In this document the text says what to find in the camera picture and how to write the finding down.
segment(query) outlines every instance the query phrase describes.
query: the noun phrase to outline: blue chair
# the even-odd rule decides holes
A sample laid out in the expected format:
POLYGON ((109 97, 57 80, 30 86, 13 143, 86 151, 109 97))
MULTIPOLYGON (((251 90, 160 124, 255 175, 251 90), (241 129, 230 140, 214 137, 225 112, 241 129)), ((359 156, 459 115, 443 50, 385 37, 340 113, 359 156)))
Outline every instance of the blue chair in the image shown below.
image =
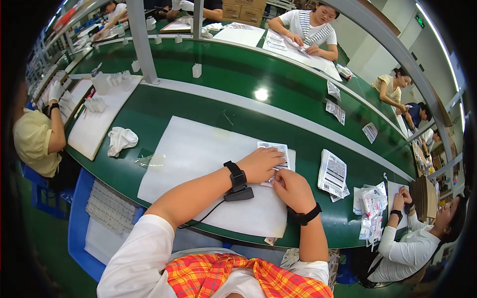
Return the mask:
POLYGON ((336 273, 336 282, 342 285, 352 285, 358 280, 358 276, 351 271, 351 253, 348 249, 342 249, 340 252, 345 255, 345 263, 340 263, 336 273))
MULTIPOLYGON (((61 194, 54 193, 51 189, 48 188, 48 181, 45 177, 41 176, 35 172, 32 168, 27 166, 24 163, 21 163, 21 173, 24 178, 31 181, 31 205, 38 210, 41 210, 45 213, 52 215, 53 217, 59 219, 66 219, 66 212, 62 211, 60 208, 60 197, 61 194), (46 197, 45 203, 41 199, 41 194, 44 193, 46 197), (55 206, 49 206, 48 201, 50 194, 54 195, 55 206)), ((72 190, 66 190, 65 193, 73 193, 72 190)))

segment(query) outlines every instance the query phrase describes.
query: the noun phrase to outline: plaid cloth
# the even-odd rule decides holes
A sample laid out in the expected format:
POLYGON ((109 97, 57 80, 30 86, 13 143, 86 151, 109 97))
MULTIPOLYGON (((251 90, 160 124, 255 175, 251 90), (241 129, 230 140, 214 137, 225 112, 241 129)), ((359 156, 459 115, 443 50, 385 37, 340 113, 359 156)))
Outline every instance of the plaid cloth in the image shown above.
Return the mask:
POLYGON ((177 298, 209 298, 227 280, 232 268, 253 269, 267 297, 333 298, 322 281, 293 274, 259 258, 235 254, 188 255, 172 261, 165 270, 177 298))

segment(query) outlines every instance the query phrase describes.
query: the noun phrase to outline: wire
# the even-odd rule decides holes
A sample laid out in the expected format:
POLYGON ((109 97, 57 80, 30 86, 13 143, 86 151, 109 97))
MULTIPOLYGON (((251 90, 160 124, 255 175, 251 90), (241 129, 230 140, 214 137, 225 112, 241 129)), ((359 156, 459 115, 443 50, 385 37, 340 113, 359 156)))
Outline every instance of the wire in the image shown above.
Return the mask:
POLYGON ((196 224, 202 222, 204 219, 206 219, 207 216, 209 216, 209 215, 212 213, 212 211, 215 210, 215 208, 217 208, 220 204, 222 204, 222 203, 224 203, 224 202, 225 202, 225 200, 222 200, 220 203, 218 203, 217 205, 215 205, 215 207, 212 208, 212 210, 210 210, 209 213, 207 213, 207 215, 204 216, 201 220, 199 220, 199 221, 197 221, 197 222, 195 222, 195 223, 193 223, 193 224, 191 224, 191 225, 188 225, 188 226, 187 226, 187 225, 186 225, 186 226, 180 226, 180 227, 178 227, 178 229, 185 229, 186 227, 195 226, 196 224))

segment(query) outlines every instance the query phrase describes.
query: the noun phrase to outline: white t-shirt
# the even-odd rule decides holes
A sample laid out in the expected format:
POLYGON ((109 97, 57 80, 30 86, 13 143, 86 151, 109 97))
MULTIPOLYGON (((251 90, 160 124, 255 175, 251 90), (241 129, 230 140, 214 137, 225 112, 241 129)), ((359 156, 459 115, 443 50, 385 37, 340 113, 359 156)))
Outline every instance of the white t-shirt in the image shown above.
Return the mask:
POLYGON ((433 228, 417 219, 409 217, 411 233, 404 235, 399 242, 394 241, 396 228, 384 228, 378 247, 378 256, 370 269, 383 258, 378 268, 368 277, 372 282, 399 281, 419 271, 432 257, 440 239, 429 233, 433 228))
MULTIPOLYGON (((283 22, 283 25, 290 26, 290 32, 298 34, 302 40, 305 39, 305 34, 300 25, 300 13, 299 10, 290 10, 282 15, 279 16, 280 20, 283 22)), ((310 25, 310 31, 308 33, 308 38, 313 37, 321 28, 323 28, 326 24, 313 27, 310 25)), ((317 46, 323 44, 326 41, 326 44, 338 44, 336 40, 336 33, 333 30, 327 37, 323 39, 318 39, 313 44, 317 46)))
POLYGON ((389 74, 383 74, 378 77, 378 79, 371 84, 378 92, 381 92, 381 84, 385 82, 387 85, 386 96, 394 100, 397 103, 401 103, 401 88, 394 88, 393 82, 394 78, 389 74))
MULTIPOLYGON (((96 289, 98 298, 177 298, 167 283, 167 264, 189 254, 232 253, 230 249, 209 247, 177 252, 171 255, 174 230, 163 218, 148 214, 134 226, 125 243, 111 258, 96 289)), ((328 263, 296 262, 290 272, 328 284, 328 263)), ((224 284, 211 298, 225 298, 239 293, 245 298, 265 298, 251 269, 234 268, 224 284)))
POLYGON ((126 3, 116 4, 116 8, 114 9, 114 11, 108 14, 108 21, 111 21, 115 16, 120 14, 125 9, 126 9, 126 3))

